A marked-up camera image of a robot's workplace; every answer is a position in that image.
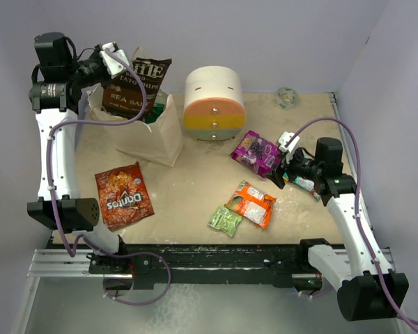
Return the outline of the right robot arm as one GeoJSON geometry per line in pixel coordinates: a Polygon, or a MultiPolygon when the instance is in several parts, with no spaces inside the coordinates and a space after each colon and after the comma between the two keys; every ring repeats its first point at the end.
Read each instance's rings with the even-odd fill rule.
{"type": "Polygon", "coordinates": [[[279,137],[281,169],[290,181],[296,177],[313,181],[314,191],[338,227],[348,258],[343,260],[325,240],[308,239],[301,242],[304,250],[295,257],[297,267],[303,272],[317,269],[323,275],[336,291],[345,320],[395,318],[408,291],[408,279],[393,270],[373,236],[359,204],[356,181],[343,172],[341,141],[318,139],[311,158],[304,155],[299,141],[290,132],[279,137]]]}

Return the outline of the orange snack packet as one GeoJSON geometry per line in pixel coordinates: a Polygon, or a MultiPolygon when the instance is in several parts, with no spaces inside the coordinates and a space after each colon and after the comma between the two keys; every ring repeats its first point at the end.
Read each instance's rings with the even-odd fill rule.
{"type": "Polygon", "coordinates": [[[269,226],[276,201],[276,198],[243,180],[225,207],[265,230],[269,226]]]}

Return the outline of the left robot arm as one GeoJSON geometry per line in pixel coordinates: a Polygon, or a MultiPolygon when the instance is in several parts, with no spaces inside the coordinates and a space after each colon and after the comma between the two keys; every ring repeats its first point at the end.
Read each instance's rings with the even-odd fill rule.
{"type": "Polygon", "coordinates": [[[84,88],[107,84],[125,70],[127,57],[115,42],[96,45],[80,60],[69,37],[60,32],[38,35],[29,99],[40,135],[41,176],[38,199],[27,205],[28,215],[61,236],[73,233],[90,242],[114,273],[129,266],[121,241],[100,218],[95,198],[83,198],[75,172],[75,136],[79,101],[84,88]]]}

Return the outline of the green chip bag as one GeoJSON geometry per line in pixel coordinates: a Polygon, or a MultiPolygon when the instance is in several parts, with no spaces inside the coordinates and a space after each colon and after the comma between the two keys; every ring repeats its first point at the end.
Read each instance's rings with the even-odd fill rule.
{"type": "Polygon", "coordinates": [[[167,97],[168,95],[162,91],[157,94],[152,110],[144,117],[145,123],[154,123],[162,115],[167,105],[167,97]]]}

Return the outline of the brown Kettle chip bag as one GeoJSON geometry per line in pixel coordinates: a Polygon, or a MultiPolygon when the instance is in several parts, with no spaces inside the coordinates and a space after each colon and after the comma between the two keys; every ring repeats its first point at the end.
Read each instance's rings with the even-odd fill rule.
{"type": "MultiPolygon", "coordinates": [[[[132,64],[146,91],[147,107],[144,116],[147,116],[153,110],[156,96],[172,59],[136,57],[132,64]]],[[[115,78],[110,86],[103,89],[102,106],[114,116],[133,118],[140,112],[142,105],[141,89],[129,72],[115,78]]]]}

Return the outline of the white paper bag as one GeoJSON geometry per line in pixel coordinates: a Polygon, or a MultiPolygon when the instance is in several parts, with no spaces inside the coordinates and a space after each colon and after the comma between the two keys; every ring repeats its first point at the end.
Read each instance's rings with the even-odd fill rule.
{"type": "MultiPolygon", "coordinates": [[[[132,61],[136,57],[140,56],[133,53],[132,61]]],[[[183,148],[183,133],[173,97],[167,93],[166,108],[154,123],[145,123],[143,114],[128,125],[114,126],[115,122],[131,118],[114,116],[105,110],[102,106],[103,89],[97,86],[88,95],[89,117],[107,123],[104,130],[110,143],[120,152],[172,167],[183,148]]]]}

